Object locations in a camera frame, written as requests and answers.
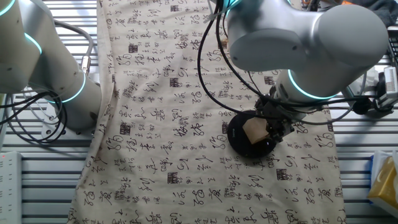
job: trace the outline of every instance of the teal light ring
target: teal light ring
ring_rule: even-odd
[[[235,4],[238,3],[238,2],[239,2],[239,0],[229,0],[229,1],[225,1],[225,2],[224,2],[224,7],[227,7],[228,5],[229,5],[229,7],[231,7],[231,6],[235,5]],[[226,11],[226,13],[225,13],[225,16],[226,16],[226,17],[228,17],[229,11],[230,11],[230,10]]]
[[[15,0],[12,0],[11,3],[2,11],[0,11],[0,16],[4,15],[6,12],[8,12],[8,10],[10,10],[10,8],[14,5]]]
[[[40,54],[42,54],[42,48],[40,47],[39,43],[37,43],[37,41],[33,39],[31,36],[29,36],[27,33],[25,33],[25,37],[28,38],[33,44],[35,44]]]
[[[80,90],[73,97],[71,97],[71,98],[69,98],[67,100],[63,100],[62,103],[66,103],[66,102],[69,102],[69,101],[73,100],[74,98],[76,98],[83,91],[83,89],[84,89],[84,87],[86,85],[86,75],[83,73],[83,76],[84,76],[83,84],[82,84]]]
[[[328,97],[319,97],[319,96],[311,95],[311,94],[307,93],[306,91],[302,90],[297,85],[297,83],[293,80],[293,76],[292,76],[292,73],[290,72],[290,69],[287,71],[287,73],[289,74],[289,78],[290,78],[290,81],[292,82],[293,86],[296,87],[296,89],[298,89],[298,91],[300,91],[301,93],[303,93],[307,97],[311,97],[311,98],[316,99],[316,100],[329,100],[330,98],[333,98],[333,97],[336,96],[336,95],[333,95],[333,96],[328,96]]]

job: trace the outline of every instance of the white device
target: white device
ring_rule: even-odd
[[[22,157],[0,153],[0,224],[22,223]]]
[[[385,90],[386,93],[380,96],[377,101],[379,108],[388,108],[398,102],[398,77],[395,67],[387,67],[384,69]]]

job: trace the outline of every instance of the cable bundle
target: cable bundle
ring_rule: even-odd
[[[41,99],[45,96],[50,96],[54,100],[55,105],[57,106],[60,113],[58,114],[58,122],[55,125],[56,126],[55,131],[53,133],[51,133],[50,135],[48,135],[46,138],[37,139],[37,138],[33,137],[33,135],[29,134],[29,132],[25,129],[25,127],[22,125],[22,123],[20,122],[20,120],[18,118],[18,114],[20,114],[22,111],[24,111],[30,105],[36,103],[36,101],[38,101],[39,99]],[[0,108],[5,108],[4,116],[6,118],[0,122],[0,125],[8,123],[8,125],[12,129],[12,131],[16,135],[18,135],[21,139],[23,139],[27,142],[37,142],[40,144],[48,144],[48,143],[54,142],[57,139],[59,139],[62,136],[62,134],[64,133],[64,130],[65,130],[67,122],[68,122],[67,111],[66,111],[65,107],[62,106],[62,101],[61,101],[60,97],[57,96],[55,93],[53,93],[53,92],[38,93],[37,95],[32,96],[32,97],[30,97],[24,101],[18,102],[18,103],[14,103],[13,95],[7,95],[6,103],[8,103],[8,102],[11,102],[11,104],[0,106]],[[21,109],[16,110],[15,106],[23,105],[24,103],[26,103],[26,105],[24,105]],[[11,116],[8,114],[8,110],[7,110],[8,108],[12,108],[13,114]],[[20,133],[18,133],[15,130],[15,127],[11,124],[12,119],[15,119],[15,121],[18,123],[19,127],[23,130],[24,134],[28,135],[29,138],[22,136]],[[48,139],[50,139],[52,136],[54,136],[55,133],[59,130],[61,123],[63,123],[61,132],[58,134],[58,136],[55,139],[48,141]]]

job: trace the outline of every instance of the black disc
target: black disc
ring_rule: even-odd
[[[276,146],[276,142],[271,139],[264,139],[255,144],[251,144],[249,138],[243,130],[245,122],[254,116],[249,114],[237,114],[232,118],[228,125],[228,141],[232,148],[241,156],[248,158],[260,158],[268,155]]]

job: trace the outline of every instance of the black round object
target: black round object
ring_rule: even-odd
[[[246,113],[256,114],[255,111],[245,111]],[[255,144],[251,144],[249,138],[243,130],[243,125],[247,120],[253,118],[249,114],[237,114],[228,125],[228,141],[232,148],[241,156],[248,158],[260,158],[268,155],[276,146],[276,142],[271,139],[264,139]]]
[[[376,85],[376,95],[380,98],[386,93],[386,77],[384,76],[384,72],[381,72],[379,73],[379,82]]]
[[[369,99],[358,100],[354,103],[353,111],[356,114],[364,115],[372,108],[372,101]]]

